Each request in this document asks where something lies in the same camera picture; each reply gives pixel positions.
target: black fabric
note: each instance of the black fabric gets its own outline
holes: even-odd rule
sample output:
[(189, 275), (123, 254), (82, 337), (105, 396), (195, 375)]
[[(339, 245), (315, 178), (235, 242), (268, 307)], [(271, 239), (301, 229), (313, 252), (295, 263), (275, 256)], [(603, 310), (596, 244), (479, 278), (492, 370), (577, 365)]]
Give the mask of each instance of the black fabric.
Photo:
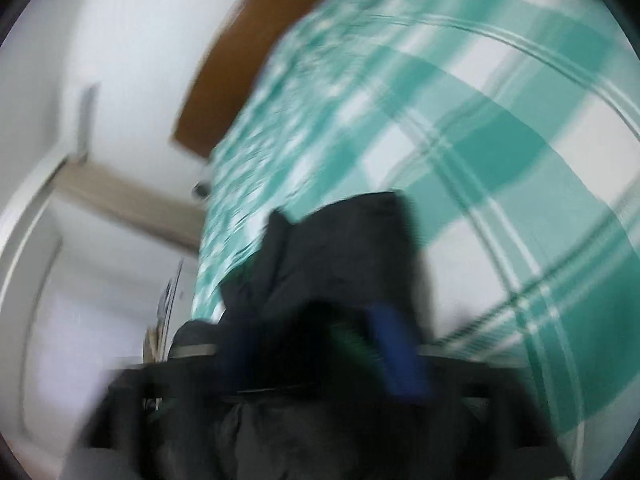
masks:
[(415, 248), (400, 197), (356, 196), (318, 210), (299, 224), (279, 211), (269, 218), (251, 273), (223, 280), (221, 324), (248, 316), (294, 316), (322, 301), (349, 308), (394, 306), (419, 333), (412, 305)]
[(192, 319), (176, 331), (172, 341), (172, 348), (215, 343), (220, 338), (219, 332), (220, 327), (216, 324), (201, 319)]
[[(360, 399), (333, 395), (335, 389), (320, 396), (221, 394), (215, 360), (185, 358), (128, 370), (78, 447), (110, 449), (118, 457), (104, 454), (108, 462), (117, 469), (126, 464), (132, 478), (143, 479), (573, 478), (546, 421), (507, 370), (431, 358), (435, 398), (405, 404), (366, 391)], [(129, 392), (144, 392), (140, 405), (156, 397), (162, 403), (133, 415), (122, 402)], [(123, 432), (124, 414), (139, 429)], [(73, 452), (65, 466), (71, 473), (63, 478), (76, 478), (72, 472), (78, 470), (84, 480), (103, 478), (106, 462), (95, 462), (91, 475), (87, 457)]]
[(142, 480), (124, 454), (113, 449), (77, 448), (59, 480)]

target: dark clothing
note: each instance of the dark clothing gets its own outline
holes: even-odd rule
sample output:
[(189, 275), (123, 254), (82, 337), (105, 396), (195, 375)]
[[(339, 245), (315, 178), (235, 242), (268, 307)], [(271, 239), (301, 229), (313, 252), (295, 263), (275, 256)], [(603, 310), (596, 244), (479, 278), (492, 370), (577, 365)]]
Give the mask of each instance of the dark clothing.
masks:
[(187, 323), (171, 350), (215, 354), (126, 370), (80, 446), (168, 480), (572, 478), (509, 372), (417, 355), (411, 259), (392, 193), (274, 212), (219, 325)]
[(280, 321), (319, 301), (356, 309), (388, 304), (417, 333), (414, 252), (404, 204), (391, 192), (342, 200), (298, 224), (276, 210), (250, 272), (222, 282), (221, 324), (241, 316)]

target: white wall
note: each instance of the white wall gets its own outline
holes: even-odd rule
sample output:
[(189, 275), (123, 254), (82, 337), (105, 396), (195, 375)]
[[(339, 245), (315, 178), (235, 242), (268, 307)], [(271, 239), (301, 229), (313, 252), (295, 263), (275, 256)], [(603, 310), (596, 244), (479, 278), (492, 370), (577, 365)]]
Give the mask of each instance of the white wall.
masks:
[(92, 157), (191, 201), (203, 162), (170, 144), (198, 67), (236, 0), (86, 0), (66, 67), (62, 129), (97, 84)]
[(49, 209), (65, 248), (123, 280), (134, 279), (162, 289), (182, 259), (196, 265), (191, 253), (113, 221), (57, 191)]
[(82, 0), (31, 0), (0, 47), (0, 212), (58, 137), (60, 79)]
[(142, 362), (160, 293), (62, 249), (42, 291), (25, 361), (24, 425), (38, 446), (64, 456), (111, 370)]

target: bed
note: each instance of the bed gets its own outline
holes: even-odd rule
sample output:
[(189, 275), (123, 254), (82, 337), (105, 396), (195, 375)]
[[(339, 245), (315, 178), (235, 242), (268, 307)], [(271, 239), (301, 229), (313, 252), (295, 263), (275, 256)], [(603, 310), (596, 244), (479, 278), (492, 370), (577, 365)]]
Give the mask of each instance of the bed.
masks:
[(429, 351), (516, 365), (576, 476), (600, 478), (640, 417), (640, 63), (616, 20), (597, 0), (308, 10), (212, 111), (223, 34), (178, 123), (212, 150), (192, 316), (220, 318), (274, 208), (397, 190)]

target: plaid fabric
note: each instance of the plaid fabric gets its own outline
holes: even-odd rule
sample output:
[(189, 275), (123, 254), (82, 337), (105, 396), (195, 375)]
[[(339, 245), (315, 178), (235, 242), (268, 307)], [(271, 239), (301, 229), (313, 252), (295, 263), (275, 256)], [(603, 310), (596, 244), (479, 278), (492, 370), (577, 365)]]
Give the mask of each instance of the plaid fabric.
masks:
[(599, 478), (640, 416), (639, 103), (596, 0), (327, 0), (212, 154), (193, 316), (275, 207), (400, 190), (440, 351), (517, 362)]

